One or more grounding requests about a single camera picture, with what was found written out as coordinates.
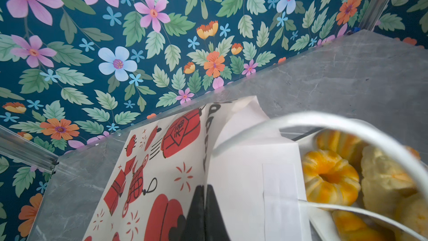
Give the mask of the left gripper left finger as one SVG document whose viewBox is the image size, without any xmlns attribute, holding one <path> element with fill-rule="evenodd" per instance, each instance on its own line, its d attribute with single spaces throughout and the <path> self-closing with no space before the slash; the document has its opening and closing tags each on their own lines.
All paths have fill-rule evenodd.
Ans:
<svg viewBox="0 0 428 241">
<path fill-rule="evenodd" d="M 205 240 L 205 208 L 204 187 L 199 185 L 195 188 L 186 224 L 182 232 L 181 241 L 204 241 Z"/>
</svg>

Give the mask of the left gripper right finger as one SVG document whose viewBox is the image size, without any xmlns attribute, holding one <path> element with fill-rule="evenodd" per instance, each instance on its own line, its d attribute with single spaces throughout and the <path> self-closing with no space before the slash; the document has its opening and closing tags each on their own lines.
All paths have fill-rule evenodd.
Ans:
<svg viewBox="0 0 428 241">
<path fill-rule="evenodd" d="M 230 241 L 212 185 L 207 185 L 205 198 L 205 240 Z"/>
</svg>

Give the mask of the red white paper bag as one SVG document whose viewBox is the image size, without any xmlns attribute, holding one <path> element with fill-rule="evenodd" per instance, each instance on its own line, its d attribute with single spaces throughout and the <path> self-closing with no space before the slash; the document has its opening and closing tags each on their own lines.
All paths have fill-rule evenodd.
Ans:
<svg viewBox="0 0 428 241">
<path fill-rule="evenodd" d="M 321 112 L 269 119 L 256 97 L 175 114 L 130 131 L 85 241 L 180 241 L 195 188 L 212 185 L 231 241 L 309 241 L 315 230 L 298 141 L 332 129 L 380 148 L 428 202 L 417 151 L 360 120 Z"/>
</svg>

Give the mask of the ring shaped fake bread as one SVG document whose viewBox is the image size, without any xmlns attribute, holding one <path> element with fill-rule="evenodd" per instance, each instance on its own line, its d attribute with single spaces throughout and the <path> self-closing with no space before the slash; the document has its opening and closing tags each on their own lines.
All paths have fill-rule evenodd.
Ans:
<svg viewBox="0 0 428 241">
<path fill-rule="evenodd" d="M 358 199 L 360 176 L 339 154 L 310 151 L 302 159 L 302 169 L 309 202 L 350 206 Z"/>
</svg>

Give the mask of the fake croissant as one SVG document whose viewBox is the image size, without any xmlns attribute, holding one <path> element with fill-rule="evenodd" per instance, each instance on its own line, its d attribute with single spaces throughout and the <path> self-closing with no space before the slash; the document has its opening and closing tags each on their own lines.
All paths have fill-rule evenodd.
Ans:
<svg viewBox="0 0 428 241">
<path fill-rule="evenodd" d="M 341 241 L 394 241 L 391 233 L 370 228 L 351 212 L 335 210 L 332 218 Z"/>
</svg>

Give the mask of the long ridged fake bread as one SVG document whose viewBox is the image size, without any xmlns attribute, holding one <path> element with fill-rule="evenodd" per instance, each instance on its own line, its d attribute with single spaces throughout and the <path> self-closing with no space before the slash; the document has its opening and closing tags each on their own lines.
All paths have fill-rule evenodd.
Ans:
<svg viewBox="0 0 428 241">
<path fill-rule="evenodd" d="M 315 144 L 321 150 L 337 153 L 352 166 L 360 166 L 362 151 L 368 145 L 357 136 L 332 129 L 319 132 L 316 135 Z"/>
</svg>

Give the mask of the fake puff pastry bread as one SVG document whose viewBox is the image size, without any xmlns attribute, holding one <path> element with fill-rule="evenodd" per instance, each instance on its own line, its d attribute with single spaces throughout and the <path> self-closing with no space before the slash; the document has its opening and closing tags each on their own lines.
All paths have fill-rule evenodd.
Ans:
<svg viewBox="0 0 428 241">
<path fill-rule="evenodd" d="M 399 202 L 417 193 L 417 185 L 409 174 L 377 147 L 363 149 L 361 169 L 366 210 L 392 219 Z"/>
</svg>

